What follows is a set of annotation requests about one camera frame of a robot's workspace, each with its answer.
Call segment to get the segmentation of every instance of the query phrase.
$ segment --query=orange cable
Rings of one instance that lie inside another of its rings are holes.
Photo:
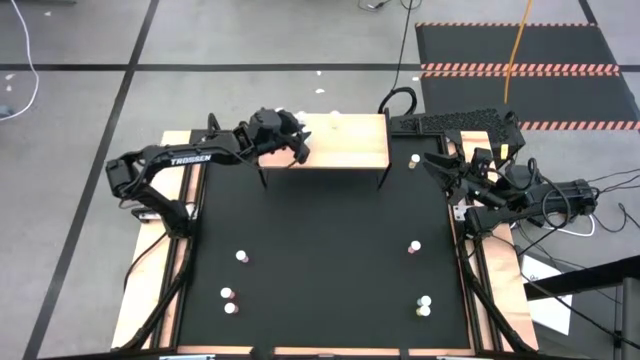
[[[516,43],[513,44],[513,50],[511,50],[511,59],[509,59],[509,67],[507,67],[507,80],[504,83],[504,103],[506,104],[509,99],[509,80],[511,79],[511,67],[513,66],[513,61],[516,58],[516,53],[518,52],[518,45],[520,45],[520,38],[522,37],[522,32],[524,31],[524,25],[527,22],[527,17],[529,16],[529,10],[531,10],[531,5],[533,4],[533,0],[529,0],[527,3],[527,10],[524,12],[524,16],[522,17],[522,22],[520,23],[520,28],[518,29],[518,36],[516,37]]]

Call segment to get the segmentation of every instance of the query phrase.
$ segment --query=table leg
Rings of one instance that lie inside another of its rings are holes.
[[[264,186],[264,188],[267,188],[267,179],[264,176],[264,172],[262,171],[262,169],[258,169],[258,174],[260,174],[260,182],[262,182],[262,186]]]
[[[384,184],[384,181],[387,179],[387,175],[389,175],[389,170],[391,170],[391,162],[389,162],[389,165],[384,170],[384,174],[382,174],[382,180],[378,182],[378,190],[380,190],[380,188],[382,187],[382,184]]]

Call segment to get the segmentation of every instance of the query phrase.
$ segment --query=metal bracket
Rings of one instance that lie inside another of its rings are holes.
[[[193,214],[193,218],[198,218],[198,209],[194,204],[187,204],[185,205],[185,208],[187,209],[187,213],[190,216],[191,213],[195,211],[195,214]],[[149,209],[148,207],[135,208],[131,210],[131,215],[133,215],[133,217],[138,219],[143,224],[146,224],[151,220],[161,220],[160,215],[157,212]]]
[[[453,206],[453,218],[456,221],[464,221],[464,214],[471,205],[455,205]]]

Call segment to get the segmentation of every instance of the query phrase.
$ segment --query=black tabletop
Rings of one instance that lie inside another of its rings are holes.
[[[253,169],[209,165],[178,344],[469,348],[444,195],[407,166],[425,151],[435,139],[392,139],[380,191],[381,171],[270,170],[264,189]],[[422,295],[428,317],[415,313]]]

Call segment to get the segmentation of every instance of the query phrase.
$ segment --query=black cable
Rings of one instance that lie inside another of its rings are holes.
[[[538,176],[540,174],[540,171],[538,170],[538,161],[535,158],[529,158],[529,161],[527,161],[527,169],[529,169],[529,174],[531,174],[531,176],[529,177],[529,182],[527,183],[527,185],[525,187],[518,186],[518,184],[516,184],[513,181],[511,181],[511,179],[509,179],[508,176],[506,176],[505,174],[499,172],[496,169],[489,169],[489,172],[493,172],[493,173],[496,173],[496,174],[500,175],[500,177],[502,177],[514,189],[520,190],[520,191],[527,191],[527,190],[529,190],[531,185],[533,185],[533,182],[535,181],[536,176]]]
[[[636,221],[636,219],[634,219],[631,215],[629,215],[629,213],[627,212],[627,209],[624,207],[624,204],[618,203],[618,207],[620,208],[620,210],[622,210],[622,215],[624,216],[624,219],[622,220],[622,226],[620,226],[619,229],[615,229],[614,230],[614,229],[610,229],[609,227],[605,226],[602,223],[602,221],[600,221],[600,219],[598,219],[596,214],[593,214],[593,218],[596,219],[596,221],[598,222],[600,227],[602,227],[605,231],[608,231],[608,232],[610,232],[612,234],[619,233],[620,231],[624,230],[625,226],[627,226],[627,219],[631,220],[638,227],[638,229],[640,229],[640,224]]]
[[[569,214],[571,214],[571,204],[569,203],[569,199],[567,198],[567,196],[564,194],[564,192],[562,190],[560,190],[560,188],[554,184],[551,180],[549,180],[547,177],[545,177],[542,174],[540,175],[540,179],[542,179],[543,181],[546,181],[547,183],[549,183],[549,185],[551,185],[551,187],[554,190],[550,190],[549,192],[547,192],[544,197],[542,198],[542,216],[544,217],[544,220],[549,224],[549,226],[551,226],[554,230],[558,230],[561,229],[565,226],[567,226],[567,224],[569,223]],[[565,211],[566,211],[566,216],[564,217],[564,220],[562,221],[562,223],[560,225],[556,225],[554,223],[551,222],[551,219],[549,218],[549,214],[547,213],[546,210],[546,205],[547,205],[547,200],[549,199],[549,196],[551,196],[551,194],[553,194],[553,192],[557,192],[560,197],[562,198],[562,200],[564,201],[565,204]]]
[[[362,6],[362,0],[358,0],[358,8],[360,8],[360,10],[364,10],[368,12],[378,12],[378,10],[382,9],[382,7],[385,6],[389,1],[391,0],[381,1],[374,6],[371,6],[371,4],[367,4],[367,6]]]
[[[405,5],[403,0],[400,0],[400,4],[402,4],[402,7],[403,7],[403,8],[405,8],[405,9],[407,9],[407,10],[411,11],[411,10],[415,10],[415,9],[419,8],[419,7],[420,7],[420,5],[422,5],[422,0],[420,0],[420,2],[418,3],[418,5],[416,5],[415,7],[411,7],[411,4],[409,4],[409,6]]]
[[[461,237],[456,241],[456,247],[458,250],[458,254],[462,255],[466,253],[464,237]],[[511,327],[507,319],[502,315],[500,309],[495,305],[495,303],[491,300],[489,295],[484,291],[482,283],[478,279],[478,277],[473,273],[473,269],[471,268],[471,263],[469,259],[464,256],[459,256],[459,260],[461,263],[461,271],[465,278],[465,283],[471,286],[474,294],[480,300],[480,303],[484,306],[487,315],[494,321],[498,330],[502,333],[504,338],[507,340],[507,343],[511,346],[514,352],[524,352],[524,353],[536,353],[536,350],[531,348],[527,343],[525,343],[520,335]]]
[[[196,214],[195,209],[191,212],[191,216],[189,217],[189,221],[193,221],[193,218]],[[124,344],[119,350],[131,350],[131,349],[141,349],[144,345],[145,341],[151,335],[153,330],[155,329],[158,321],[162,318],[167,307],[171,304],[174,295],[180,290],[182,285],[184,285],[187,274],[191,270],[191,258],[193,257],[193,238],[188,236],[184,238],[186,240],[186,247],[184,250],[184,255],[182,258],[182,264],[180,265],[180,270],[173,278],[173,281],[170,283],[166,292],[163,294],[162,298],[158,301],[156,306],[153,308],[147,320],[145,320],[144,324],[136,331],[135,335]]]
[[[511,243],[510,241],[508,241],[508,240],[506,240],[506,239],[503,239],[503,238],[501,238],[501,237],[499,237],[499,236],[496,236],[496,235],[493,235],[493,234],[492,234],[491,236],[489,236],[489,237],[494,237],[494,238],[496,238],[496,239],[498,239],[498,240],[502,241],[503,243],[505,243],[505,244],[507,244],[507,245],[509,245],[510,247],[512,247],[512,248],[514,248],[514,249],[515,249],[515,245],[513,245],[513,243]],[[478,250],[478,244],[479,244],[481,241],[484,241],[484,239],[481,239],[480,241],[474,241],[474,242],[473,242],[473,250],[471,251],[471,253],[470,253],[469,255],[467,255],[467,259],[471,259],[471,257],[473,256],[473,254],[475,254],[475,253],[476,253],[476,250]]]
[[[522,275],[522,277],[524,277],[525,279],[529,280],[529,278],[527,278],[522,272],[520,272],[520,275]],[[571,307],[571,305],[567,304],[566,302],[564,302],[562,299],[560,299],[557,296],[554,296],[552,293],[550,293],[549,291],[543,289],[540,285],[536,284],[535,281],[531,281],[529,280],[529,285],[533,286],[534,288],[538,289],[541,293],[547,295],[548,297],[552,297],[556,300],[558,300],[562,305],[564,305],[564,307],[566,307],[567,309],[571,310],[572,312],[574,312],[576,315],[580,316],[581,318],[585,319],[587,322],[591,323],[593,326],[597,327],[598,329],[602,330],[603,332],[611,335],[614,339],[617,339],[619,341],[625,342],[629,345],[631,345],[632,347],[640,350],[640,345],[636,344],[635,342],[625,338],[624,336],[620,336],[618,334],[616,334],[615,332],[607,329],[606,327],[598,324],[597,322],[595,322],[593,319],[591,319],[590,317],[588,317],[587,315],[583,314],[582,312],[574,309],[573,307]]]
[[[518,257],[522,256],[522,254],[526,253],[529,249],[531,249],[532,247],[536,246],[537,244],[539,244],[542,240],[546,239],[549,235],[553,234],[554,232],[556,232],[558,229],[553,229],[551,231],[549,231],[548,233],[542,235],[542,237],[534,242],[531,243],[531,245],[527,246],[526,248],[524,248],[524,250],[520,251],[518,253]]]
[[[133,263],[131,263],[131,266],[129,266],[129,270],[127,270],[127,274],[124,276],[123,290],[127,290],[127,282],[129,281],[129,275],[131,275],[131,273],[135,269],[136,265],[138,265],[140,260],[143,257],[145,257],[145,255],[147,255],[149,253],[149,251],[154,249],[156,247],[156,245],[158,245],[160,243],[160,241],[162,239],[164,239],[165,236],[167,236],[167,232],[166,231],[162,235],[160,235],[160,237],[156,241],[154,241],[151,245],[149,245],[149,247],[146,248],[140,255],[138,255],[138,257],[133,261]]]
[[[636,172],[636,171],[640,171],[640,168],[638,168],[638,169],[633,169],[633,170],[629,170],[629,171],[619,171],[619,172],[616,172],[616,173],[613,173],[613,174],[609,174],[609,175],[606,175],[606,176],[601,176],[601,177],[599,177],[599,178],[595,178],[595,179],[593,179],[593,180],[587,180],[587,182],[588,182],[588,183],[592,183],[592,182],[596,182],[596,181],[600,181],[600,180],[603,180],[603,179],[610,178],[610,177],[612,177],[612,176],[616,176],[616,175],[624,175],[624,174],[630,174],[630,173],[632,173],[632,172]]]
[[[409,5],[411,6],[413,4],[413,0],[409,0],[409,1],[410,1]],[[391,90],[389,90],[389,93],[387,94],[387,96],[385,96],[384,99],[382,99],[380,106],[378,106],[378,114],[383,114],[384,107],[387,105],[387,102],[392,97],[394,97],[396,94],[399,94],[399,93],[407,93],[409,94],[409,96],[411,96],[411,106],[409,107],[409,110],[407,110],[404,113],[405,115],[412,115],[416,111],[416,107],[418,105],[418,98],[416,96],[416,92],[412,88],[405,86],[405,87],[396,89],[396,85],[398,85],[398,77],[400,76],[400,67],[402,66],[402,55],[404,54],[404,44],[407,41],[407,30],[409,29],[410,17],[411,17],[411,10],[407,10],[407,20],[404,23],[404,34],[402,35],[402,45],[400,46],[400,57],[398,59],[398,66],[396,68],[396,78],[393,81],[393,86],[391,87]]]
[[[637,178],[640,178],[640,175],[636,175],[636,176],[632,177],[631,179],[629,179],[629,180],[627,180],[627,181],[623,181],[623,182],[621,182],[621,183],[619,183],[619,184],[612,185],[612,186],[608,186],[608,187],[604,188],[604,189],[602,190],[602,192],[603,192],[603,193],[606,193],[606,192],[610,192],[610,191],[617,190],[617,189],[634,189],[634,188],[639,187],[639,186],[638,186],[638,185],[636,185],[636,186],[620,187],[620,185],[628,184],[628,183],[632,182],[633,180],[635,180],[635,179],[637,179]]]
[[[620,186],[620,187],[617,187],[617,188],[615,188],[615,189],[611,189],[611,190],[609,190],[608,192],[612,192],[612,191],[616,191],[616,190],[625,190],[625,189],[627,189],[627,190],[628,190],[628,189],[637,189],[637,188],[640,188],[640,185],[634,185],[634,186]]]
[[[413,5],[413,0],[409,0],[409,8]],[[407,20],[404,23],[404,35],[402,35],[402,45],[400,46],[400,58],[398,59],[398,67],[396,69],[396,79],[393,81],[393,86],[389,92],[393,91],[398,84],[398,76],[400,76],[400,66],[402,65],[402,55],[404,54],[404,43],[407,41],[407,29],[409,28],[409,17],[411,17],[411,10],[407,10]]]
[[[529,242],[529,243],[533,243],[533,240],[531,240],[531,238],[529,237],[529,235],[527,235],[527,233],[524,231],[524,228],[522,227],[522,225],[521,225],[519,222],[518,222],[517,224],[518,224],[518,231],[520,232],[520,235],[522,235],[522,237],[523,237],[527,242]],[[549,254],[549,252],[547,251],[547,249],[545,249],[545,248],[544,248],[542,245],[540,245],[540,244],[536,244],[536,246],[535,246],[535,247],[536,247],[536,249],[538,249],[538,250],[542,251],[542,252],[543,252],[543,253],[544,253],[544,254],[549,258],[549,261],[551,261],[551,266],[553,266],[553,267],[554,267],[556,270],[558,270],[558,271],[561,271],[561,272],[562,272],[562,270],[560,270],[560,267],[558,266],[558,263],[556,263],[556,261],[563,262],[563,263],[566,263],[566,264],[569,264],[569,265],[573,265],[573,266],[575,266],[575,267],[577,267],[577,268],[580,268],[580,269],[583,269],[583,270],[588,270],[588,271],[589,271],[589,270],[591,270],[591,269],[589,269],[588,267],[585,267],[585,266],[582,266],[582,265],[579,265],[579,264],[573,263],[573,262],[571,262],[571,261],[568,261],[568,260],[564,260],[564,259],[560,259],[560,258],[557,258],[557,257],[553,257],[553,256],[551,256],[551,254]],[[602,295],[602,296],[606,297],[607,299],[609,299],[609,300],[611,300],[611,301],[613,301],[613,302],[615,302],[615,303],[617,303],[617,304],[621,304],[618,300],[616,300],[616,299],[612,298],[611,296],[609,296],[609,295],[605,294],[603,291],[598,290],[598,289],[594,289],[594,290],[595,290],[596,292],[598,292],[600,295]]]

